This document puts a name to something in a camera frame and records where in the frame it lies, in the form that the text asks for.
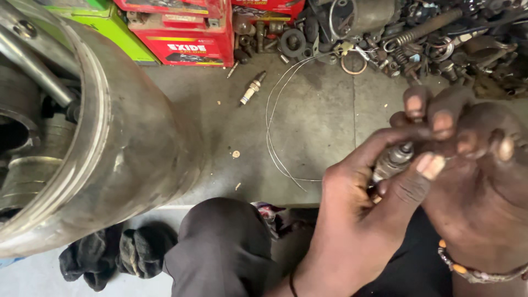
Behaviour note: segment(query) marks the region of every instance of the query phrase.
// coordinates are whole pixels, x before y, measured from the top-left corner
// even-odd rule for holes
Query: black rag
[[[99,230],[69,245],[59,256],[62,276],[67,282],[81,275],[94,291],[105,288],[116,271],[115,258],[119,254],[122,225]]]
[[[145,226],[123,232],[116,264],[120,272],[149,279],[161,273],[165,253],[177,243],[174,231]]]

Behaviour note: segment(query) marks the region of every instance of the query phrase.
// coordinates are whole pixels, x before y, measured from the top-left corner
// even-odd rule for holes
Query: silver wire
[[[271,92],[269,93],[269,96],[268,96],[268,102],[266,103],[266,145],[268,146],[268,152],[269,152],[269,155],[271,156],[271,159],[273,161],[273,163],[275,164],[275,167],[277,167],[277,169],[280,171],[280,173],[282,173],[283,175],[291,178],[302,190],[304,190],[305,192],[308,192],[306,191],[297,181],[322,181],[322,180],[313,180],[313,179],[299,179],[299,178],[294,178],[291,173],[288,171],[288,169],[286,168],[286,166],[284,166],[284,164],[281,162],[279,156],[277,155],[276,151],[275,151],[275,148],[273,146],[273,142],[271,141],[271,134],[270,134],[270,128],[271,128],[271,121],[273,120],[273,115],[275,114],[275,109],[277,108],[277,103],[279,102],[279,98],[280,98],[280,94],[282,93],[282,90],[284,90],[284,88],[286,87],[286,85],[289,83],[290,79],[295,75],[295,73],[297,72],[297,70],[299,70],[304,64],[306,64],[307,62],[313,60],[313,59],[317,59],[318,57],[322,57],[324,55],[329,55],[329,54],[333,54],[333,53],[338,53],[338,51],[334,51],[334,52],[328,52],[328,53],[323,53],[323,54],[319,54],[319,55],[316,55],[316,56],[313,56],[313,57],[309,57],[309,58],[306,58],[304,60],[301,60],[299,62],[297,62],[295,65],[291,66],[279,79],[279,81],[277,81],[277,83],[275,84],[275,86],[271,89]],[[273,111],[271,112],[271,116],[269,118],[269,122],[268,122],[268,109],[269,109],[269,102],[271,100],[271,94],[273,93],[273,91],[275,90],[275,88],[279,85],[280,81],[284,78],[284,76],[291,70],[293,69],[295,66],[299,65],[299,67],[297,67],[297,69],[291,74],[291,76],[288,78],[288,80],[286,81],[286,83],[282,86],[279,94],[277,95],[277,100],[275,101],[275,105],[273,107]],[[282,166],[282,168],[284,168],[284,170],[286,171],[286,173],[284,171],[282,171],[282,169],[279,167],[279,165],[277,164],[277,162],[275,161],[275,159],[277,159],[277,161],[279,162],[279,164]]]

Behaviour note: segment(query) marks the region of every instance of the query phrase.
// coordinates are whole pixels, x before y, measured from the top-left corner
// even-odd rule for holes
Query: hand
[[[454,261],[507,273],[528,263],[528,132],[506,107],[473,101],[464,87],[413,87],[391,125],[423,119],[426,149],[448,158],[422,206]]]
[[[326,170],[314,236],[294,276],[299,296],[348,297],[380,275],[445,162],[422,154],[390,179],[378,205],[366,193],[371,168],[386,147],[429,136],[425,126],[382,129]]]

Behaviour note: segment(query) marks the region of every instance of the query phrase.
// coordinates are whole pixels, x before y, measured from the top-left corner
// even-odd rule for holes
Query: beaded bracelet
[[[442,239],[438,244],[438,255],[444,260],[444,262],[449,266],[449,270],[455,271],[458,275],[465,278],[471,284],[489,284],[489,283],[500,283],[511,281],[519,276],[523,280],[527,279],[528,275],[528,264],[525,264],[521,267],[513,269],[508,273],[485,273],[475,269],[470,269],[464,267],[456,262],[454,262],[449,254],[446,252],[446,242]]]

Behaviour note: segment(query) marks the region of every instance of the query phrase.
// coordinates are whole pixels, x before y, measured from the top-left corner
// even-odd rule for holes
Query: wrist
[[[513,253],[482,248],[474,248],[472,252],[466,252],[448,246],[447,253],[457,264],[486,273],[508,273],[528,263],[528,252]]]
[[[357,279],[347,277],[344,281],[335,268],[326,263],[316,264],[307,255],[294,272],[293,285],[299,297],[349,297],[361,287],[356,284]]]

